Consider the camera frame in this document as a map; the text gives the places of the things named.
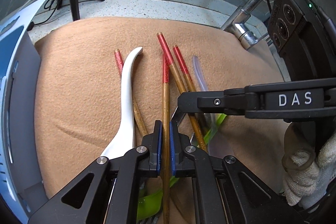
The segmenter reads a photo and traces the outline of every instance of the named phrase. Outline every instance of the speckled countertop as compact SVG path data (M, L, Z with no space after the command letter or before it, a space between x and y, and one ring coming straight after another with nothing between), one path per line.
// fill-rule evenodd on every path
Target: speckled countertop
M105 0L103 2L91 0L81 2L79 10L81 19L102 16L157 18L193 22L213 27L221 27L229 17L229 15L196 5L167 0ZM33 21L35 23L42 22L48 18L49 13L40 13L34 17ZM72 22L72 16L70 7L67 5L56 11L48 23L36 26L29 31L29 36L35 43L51 30L69 22ZM259 26L260 22L256 21L255 23L257 24L247 24L247 26L257 37L260 37L266 32L266 28L264 25Z

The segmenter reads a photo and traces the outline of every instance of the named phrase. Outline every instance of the white glove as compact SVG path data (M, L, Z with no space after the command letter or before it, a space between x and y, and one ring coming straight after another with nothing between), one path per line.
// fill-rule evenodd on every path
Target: white glove
M299 150L290 158L298 166L307 162L310 153ZM283 176L283 188L290 206L300 205L304 209L313 206L325 194L336 170L336 132L324 144L317 160L302 171L288 170Z

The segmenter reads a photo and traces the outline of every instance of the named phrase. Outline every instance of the wooden chopstick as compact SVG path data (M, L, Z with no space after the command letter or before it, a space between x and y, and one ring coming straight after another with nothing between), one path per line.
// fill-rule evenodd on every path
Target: wooden chopstick
M180 52L179 47L176 44L173 47L173 51L174 51L174 54L176 56L177 62L180 66L180 69L182 71L184 80L187 83L188 90L191 91L191 92L196 91L196 88L195 88L193 79L191 78L191 75L189 73L188 67L187 67L187 65L184 61L184 58L182 56L182 53ZM206 128L207 122L204 118L204 114L199 113L197 118L198 118L199 124L201 125L200 128L201 128L201 131L202 131L202 135L205 136L205 134L208 132L208 128Z
M170 52L170 49L167 45L167 42L162 34L162 32L159 32L157 33L157 38L159 40L159 43L162 47L162 50L163 50L163 53L168 61L168 64L169 64L169 69L174 77L174 80L176 82L176 85L177 85L177 88L181 93L183 92L186 92L186 89L185 89L185 86L183 84L183 81L182 81L182 78L181 78L181 75L179 73L179 70L177 69L177 66L175 64L175 61L173 59L173 56ZM193 127L193 130L194 130L194 133L195 133L195 136L197 138L197 141L198 141L198 144L199 144L199 147L201 149L203 149L204 151L208 152L207 150L207 146L205 145L205 142L204 142L204 139L203 139L203 136L202 136L202 132L201 132L201 129L200 129L200 126L198 124L198 121L195 117L195 115L191 114L191 113L188 113L188 116L189 116L189 119L190 119L190 123L191 123L191 126Z
M163 190L163 223L169 224L169 181L170 181L170 140L169 140L169 66L162 58L162 190Z

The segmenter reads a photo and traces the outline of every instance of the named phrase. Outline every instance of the gloved hand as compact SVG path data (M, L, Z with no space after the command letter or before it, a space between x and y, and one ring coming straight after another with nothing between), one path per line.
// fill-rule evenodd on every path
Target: gloved hand
M287 158L285 153L283 158L283 166L287 171L283 176L287 203L294 206L301 201L303 208L307 209L324 196L329 182L336 175L336 132L324 144L317 159L314 150L300 136L294 123L288 127L286 135L285 139L287 137L291 141L291 152L296 150Z

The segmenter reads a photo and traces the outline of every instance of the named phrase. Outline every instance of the red chopstick tip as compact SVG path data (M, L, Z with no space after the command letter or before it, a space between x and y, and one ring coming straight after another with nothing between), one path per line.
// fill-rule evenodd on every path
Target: red chopstick tip
M162 83L169 83L169 65L165 55L162 56Z
M168 65L170 66L171 64L174 63L174 59L173 59L173 56L172 56L172 54L170 52L170 49L167 45L167 42L166 42L162 32L158 32L156 35L157 35L157 38L158 38L159 43L161 45L162 51L167 58Z
M114 51L114 57L115 57L115 61L117 62L117 67L118 67L119 73L121 75L121 73L123 71L124 61L123 61L123 58L121 56L121 53L120 53L119 49L116 49Z
M185 75L189 74L187 65L185 64L185 61L184 61L183 56L180 52L180 49L176 44L173 47L173 51L174 51L174 54L177 58L178 64L180 65L180 69L181 69L182 73L185 74Z

